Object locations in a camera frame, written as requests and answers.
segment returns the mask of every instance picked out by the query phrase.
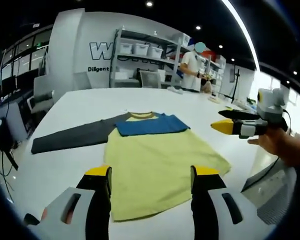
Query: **floor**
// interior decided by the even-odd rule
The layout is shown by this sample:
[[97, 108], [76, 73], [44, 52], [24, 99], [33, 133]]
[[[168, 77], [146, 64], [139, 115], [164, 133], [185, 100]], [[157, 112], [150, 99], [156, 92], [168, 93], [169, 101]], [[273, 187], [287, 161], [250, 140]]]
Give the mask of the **floor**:
[[[17, 149], [12, 150], [13, 157], [16, 163], [19, 165], [23, 159], [23, 152], [26, 149], [27, 141], [24, 141], [19, 144]], [[262, 148], [259, 148], [255, 157], [255, 163], [252, 167], [251, 176], [254, 176], [256, 173], [260, 172], [271, 163], [276, 160], [276, 156], [268, 154]], [[10, 168], [11, 163], [9, 162], [7, 156], [3, 154], [3, 168], [4, 174], [6, 175]], [[2, 154], [0, 152], [0, 172], [2, 173]], [[261, 181], [257, 183], [255, 186], [246, 190], [243, 194], [248, 198], [257, 208], [262, 206], [267, 200], [269, 200], [277, 190], [283, 185], [282, 178], [283, 173], [278, 172], [270, 179], [266, 181]], [[14, 183], [16, 181], [16, 170], [12, 168], [10, 174], [5, 178], [7, 181], [7, 185], [11, 194], [12, 199], [14, 198]], [[0, 185], [2, 187], [3, 192], [5, 193], [7, 199], [10, 201], [11, 197], [7, 191], [7, 187], [2, 175], [0, 175]]]

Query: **ceiling light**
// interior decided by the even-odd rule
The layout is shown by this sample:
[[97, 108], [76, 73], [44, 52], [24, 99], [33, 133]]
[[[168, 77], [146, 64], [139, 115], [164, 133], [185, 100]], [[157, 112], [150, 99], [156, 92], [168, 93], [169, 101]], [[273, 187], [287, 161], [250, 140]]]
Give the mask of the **ceiling light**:
[[252, 43], [251, 37], [248, 33], [248, 30], [244, 24], [244, 22], [242, 21], [242, 19], [240, 18], [239, 14], [237, 13], [237, 11], [235, 10], [234, 6], [232, 6], [232, 4], [229, 2], [229, 0], [222, 0], [222, 2], [224, 3], [224, 5], [229, 9], [229, 11], [231, 12], [231, 14], [233, 15], [234, 19], [237, 21], [237, 23], [239, 24], [246, 41], [249, 44], [252, 56], [253, 56], [253, 60], [255, 63], [255, 68], [258, 72], [260, 72], [260, 66], [259, 66], [259, 61], [258, 61], [258, 57], [257, 57], [257, 53], [254, 47], [254, 44]]
[[152, 7], [154, 3], [152, 1], [147, 1], [145, 4], [147, 7]]

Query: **white table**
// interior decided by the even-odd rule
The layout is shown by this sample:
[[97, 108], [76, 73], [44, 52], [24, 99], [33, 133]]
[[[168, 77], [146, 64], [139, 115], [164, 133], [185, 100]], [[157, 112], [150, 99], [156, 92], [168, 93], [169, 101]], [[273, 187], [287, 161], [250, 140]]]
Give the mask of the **white table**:
[[[240, 191], [250, 176], [257, 146], [212, 129], [211, 123], [224, 119], [218, 111], [224, 110], [225, 105], [232, 105], [216, 104], [208, 97], [203, 93], [181, 95], [149, 88], [103, 88], [66, 93], [44, 117], [25, 149], [14, 187], [18, 214], [23, 218], [30, 213], [40, 219], [48, 204], [68, 187], [76, 187], [87, 170], [101, 166], [104, 161], [106, 144], [33, 155], [33, 139], [127, 111], [175, 114], [232, 165], [223, 179], [228, 187]], [[191, 201], [143, 220], [114, 223], [110, 219], [109, 237], [110, 240], [193, 239]]]

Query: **person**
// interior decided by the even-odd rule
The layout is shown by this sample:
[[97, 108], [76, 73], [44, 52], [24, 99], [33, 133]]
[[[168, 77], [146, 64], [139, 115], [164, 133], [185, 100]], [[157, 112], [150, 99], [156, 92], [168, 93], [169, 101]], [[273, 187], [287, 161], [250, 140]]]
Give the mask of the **person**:
[[200, 73], [202, 61], [199, 54], [206, 48], [203, 42], [198, 42], [194, 46], [193, 51], [186, 52], [183, 55], [180, 71], [184, 73], [182, 81], [182, 89], [185, 91], [199, 93], [212, 93], [212, 85], [208, 77]]
[[269, 128], [249, 144], [259, 145], [267, 152], [277, 155], [296, 172], [296, 183], [286, 215], [266, 240], [300, 239], [300, 138], [292, 137], [281, 128]]

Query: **yellow t-shirt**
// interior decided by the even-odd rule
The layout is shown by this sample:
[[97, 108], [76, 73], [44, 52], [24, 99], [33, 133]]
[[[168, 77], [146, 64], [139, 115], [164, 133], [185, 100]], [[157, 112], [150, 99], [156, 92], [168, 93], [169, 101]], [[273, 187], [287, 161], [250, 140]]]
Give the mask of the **yellow t-shirt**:
[[[146, 115], [132, 114], [128, 121]], [[156, 118], [151, 113], [149, 118]], [[231, 166], [190, 129], [178, 133], [108, 136], [105, 163], [112, 167], [111, 214], [114, 221], [157, 214], [191, 199], [191, 165], [216, 169]]]

